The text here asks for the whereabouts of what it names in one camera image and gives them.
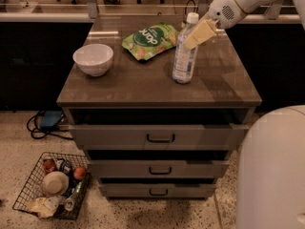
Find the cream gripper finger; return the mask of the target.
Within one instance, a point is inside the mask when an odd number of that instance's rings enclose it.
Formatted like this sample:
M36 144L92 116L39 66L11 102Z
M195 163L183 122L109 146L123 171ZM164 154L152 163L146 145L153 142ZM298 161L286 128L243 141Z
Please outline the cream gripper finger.
M214 19L200 19L196 24L193 24L191 33L184 41L184 46L191 50L215 36L217 23L218 21Z

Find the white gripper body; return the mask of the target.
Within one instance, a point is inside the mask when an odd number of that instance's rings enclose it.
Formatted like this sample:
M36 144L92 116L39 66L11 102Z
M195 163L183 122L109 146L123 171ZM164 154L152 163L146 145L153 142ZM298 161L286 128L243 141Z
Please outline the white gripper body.
M246 17L235 0L213 0L208 14L220 29L229 29Z

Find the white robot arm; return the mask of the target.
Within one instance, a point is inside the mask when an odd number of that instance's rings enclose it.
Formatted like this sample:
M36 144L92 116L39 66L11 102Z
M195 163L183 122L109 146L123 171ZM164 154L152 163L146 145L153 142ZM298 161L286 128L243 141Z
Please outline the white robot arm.
M213 0L184 45L192 49L276 0ZM293 0L305 23L305 0ZM236 229L305 229L305 107L289 106L260 117L241 146Z

